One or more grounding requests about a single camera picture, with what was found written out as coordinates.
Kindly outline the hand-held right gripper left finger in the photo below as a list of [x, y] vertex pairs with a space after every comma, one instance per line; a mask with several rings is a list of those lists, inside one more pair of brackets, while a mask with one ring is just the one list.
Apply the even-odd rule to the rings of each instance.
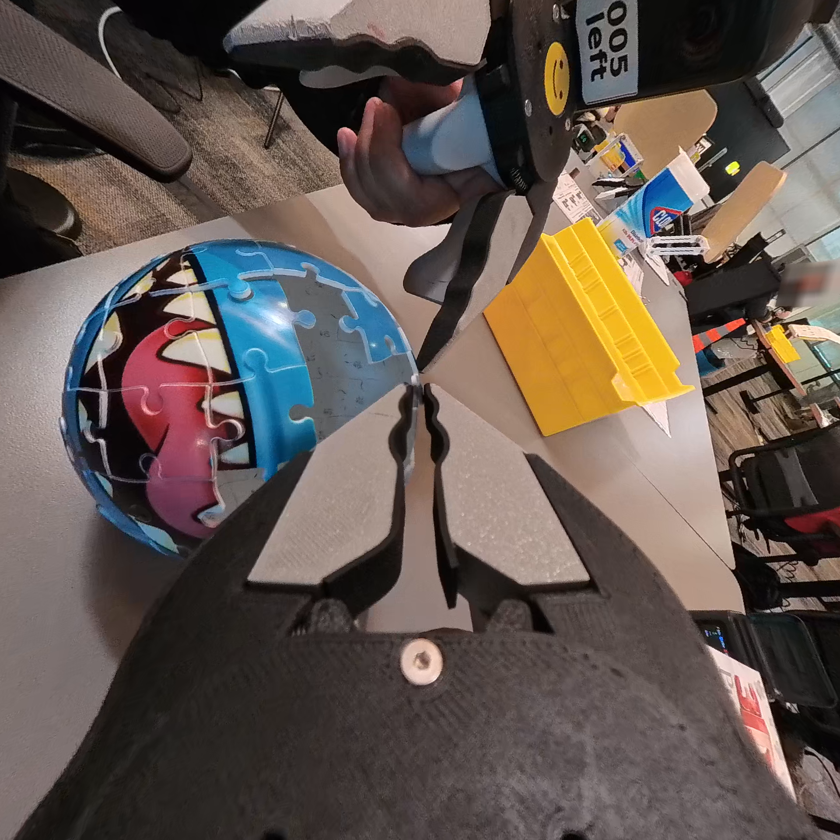
[[402, 571], [411, 469], [412, 386], [398, 385], [315, 447], [248, 583], [369, 610]]

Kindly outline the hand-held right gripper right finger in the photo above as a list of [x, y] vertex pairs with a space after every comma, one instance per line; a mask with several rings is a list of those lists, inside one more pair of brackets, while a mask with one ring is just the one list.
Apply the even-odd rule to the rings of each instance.
[[529, 454], [441, 386], [424, 387], [437, 570], [448, 606], [579, 591], [591, 577]]

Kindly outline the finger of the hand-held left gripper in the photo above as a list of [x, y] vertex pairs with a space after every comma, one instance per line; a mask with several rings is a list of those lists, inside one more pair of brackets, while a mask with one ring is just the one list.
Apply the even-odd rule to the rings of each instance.
[[494, 192], [462, 206], [442, 241], [415, 258], [403, 287], [438, 305], [416, 364], [429, 371], [508, 283], [534, 215], [528, 199]]
[[480, 66], [489, 1], [266, 1], [224, 37], [233, 62], [307, 88], [401, 77], [445, 86]]

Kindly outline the blue puzzle ball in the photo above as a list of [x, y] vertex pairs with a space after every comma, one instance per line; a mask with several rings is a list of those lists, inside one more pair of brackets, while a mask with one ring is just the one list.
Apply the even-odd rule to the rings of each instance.
[[98, 512], [186, 557], [279, 469], [416, 381], [404, 331], [353, 276], [283, 244], [216, 239], [100, 300], [59, 427]]

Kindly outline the printed cardboard puzzle box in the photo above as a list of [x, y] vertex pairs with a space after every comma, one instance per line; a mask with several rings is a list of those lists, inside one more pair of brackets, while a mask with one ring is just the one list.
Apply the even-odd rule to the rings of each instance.
[[777, 781], [796, 801], [791, 773], [760, 672], [714, 647], [707, 646], [707, 652], [716, 664], [723, 685], [756, 750]]

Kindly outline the person's left hand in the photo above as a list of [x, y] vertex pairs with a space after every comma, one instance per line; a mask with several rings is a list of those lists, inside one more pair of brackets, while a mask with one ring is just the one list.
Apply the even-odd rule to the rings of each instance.
[[454, 102], [462, 80], [446, 87], [387, 77], [365, 106], [358, 131], [337, 132], [343, 183], [376, 221], [412, 228], [444, 224], [468, 202], [499, 190], [480, 168], [420, 175], [402, 148], [403, 126]]

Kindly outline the tan wooden chair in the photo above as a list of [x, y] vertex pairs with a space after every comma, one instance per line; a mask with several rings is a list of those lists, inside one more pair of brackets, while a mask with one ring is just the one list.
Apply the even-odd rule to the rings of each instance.
[[681, 151], [690, 150], [718, 115], [718, 105], [706, 90], [633, 101], [620, 106], [613, 121], [642, 156], [640, 170], [650, 180]]
[[721, 203], [714, 206], [700, 236], [708, 245], [702, 261], [710, 266], [719, 261], [782, 188], [788, 173], [762, 161], [746, 174], [742, 182]]

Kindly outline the yellow plastic bin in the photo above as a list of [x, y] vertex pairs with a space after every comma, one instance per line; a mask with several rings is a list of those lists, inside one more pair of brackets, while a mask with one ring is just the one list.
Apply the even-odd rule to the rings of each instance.
[[541, 235], [484, 317], [544, 437], [694, 390], [588, 217]]

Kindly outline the blue wipes canister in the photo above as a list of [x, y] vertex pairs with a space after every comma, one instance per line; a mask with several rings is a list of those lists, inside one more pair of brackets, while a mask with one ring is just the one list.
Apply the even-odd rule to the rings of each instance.
[[662, 233], [710, 194], [710, 185], [690, 158], [678, 155], [597, 226], [620, 259]]

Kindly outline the white plastic rack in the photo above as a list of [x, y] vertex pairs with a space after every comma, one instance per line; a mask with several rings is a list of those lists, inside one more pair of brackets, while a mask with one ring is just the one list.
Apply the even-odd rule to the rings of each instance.
[[703, 256], [710, 249], [706, 237], [692, 231], [690, 216], [678, 215], [672, 223], [646, 240], [645, 256]]

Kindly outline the orange traffic cone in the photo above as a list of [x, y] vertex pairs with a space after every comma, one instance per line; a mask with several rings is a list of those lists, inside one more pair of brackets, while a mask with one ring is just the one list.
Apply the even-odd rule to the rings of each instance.
[[749, 333], [750, 321], [739, 318], [713, 328], [703, 328], [692, 335], [692, 346], [696, 354], [721, 340], [741, 338]]

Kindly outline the black device with display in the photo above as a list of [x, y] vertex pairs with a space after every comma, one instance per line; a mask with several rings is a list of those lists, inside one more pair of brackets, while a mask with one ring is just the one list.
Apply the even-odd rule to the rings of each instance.
[[760, 644], [748, 617], [731, 611], [691, 611], [705, 643], [743, 665], [761, 670]]

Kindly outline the black office chair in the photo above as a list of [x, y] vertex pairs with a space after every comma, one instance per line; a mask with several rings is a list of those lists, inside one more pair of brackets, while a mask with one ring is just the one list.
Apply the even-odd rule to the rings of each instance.
[[839, 422], [731, 453], [718, 473], [728, 515], [816, 565], [839, 557]]
[[839, 615], [819, 611], [747, 617], [774, 694], [819, 728], [838, 731]]

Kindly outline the small yellow bin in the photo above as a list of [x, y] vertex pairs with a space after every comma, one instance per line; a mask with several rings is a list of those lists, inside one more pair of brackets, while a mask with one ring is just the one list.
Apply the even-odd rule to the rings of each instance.
[[763, 339], [773, 357], [780, 364], [791, 364], [799, 361], [801, 356], [793, 345], [782, 324], [776, 324], [763, 333]]

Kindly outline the wooden background table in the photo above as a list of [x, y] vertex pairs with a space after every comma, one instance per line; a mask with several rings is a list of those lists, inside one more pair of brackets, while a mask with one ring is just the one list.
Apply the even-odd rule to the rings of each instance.
[[[749, 397], [746, 392], [741, 393], [742, 401], [744, 405], [748, 408], [748, 411], [753, 414], [759, 414], [761, 412], [760, 401], [770, 399], [772, 395], [779, 396], [786, 392], [791, 392], [797, 397], [804, 401], [803, 405], [801, 406], [801, 410], [805, 412], [806, 417], [810, 417], [815, 422], [817, 427], [826, 427], [830, 425], [833, 420], [831, 417], [824, 414], [823, 410], [817, 405], [816, 403], [810, 402], [811, 395], [805, 388], [805, 385], [799, 381], [796, 375], [793, 373], [791, 368], [791, 364], [780, 364], [774, 356], [771, 354], [770, 350], [766, 346], [766, 343], [763, 339], [763, 333], [766, 330], [771, 328], [766, 328], [762, 325], [761, 322], [756, 320], [750, 321], [750, 326], [752, 327], [754, 334], [759, 342], [760, 351], [762, 354], [764, 367], [767, 368], [768, 372], [773, 375], [773, 379], [776, 382], [778, 388], [772, 394], [763, 395], [762, 397]], [[793, 342], [797, 336], [793, 331], [793, 328], [785, 328], [789, 338]]]

